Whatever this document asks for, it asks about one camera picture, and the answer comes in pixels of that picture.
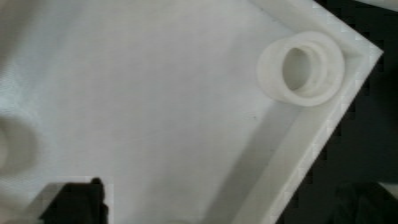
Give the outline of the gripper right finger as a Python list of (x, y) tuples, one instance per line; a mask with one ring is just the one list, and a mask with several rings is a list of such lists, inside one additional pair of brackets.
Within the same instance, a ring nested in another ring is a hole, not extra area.
[(337, 187), (330, 224), (398, 224), (398, 199), (376, 182)]

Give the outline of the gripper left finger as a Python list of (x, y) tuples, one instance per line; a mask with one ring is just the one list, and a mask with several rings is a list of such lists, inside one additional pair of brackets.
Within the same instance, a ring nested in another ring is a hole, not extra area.
[(85, 183), (69, 182), (39, 215), (42, 224), (108, 224), (104, 184), (99, 178)]

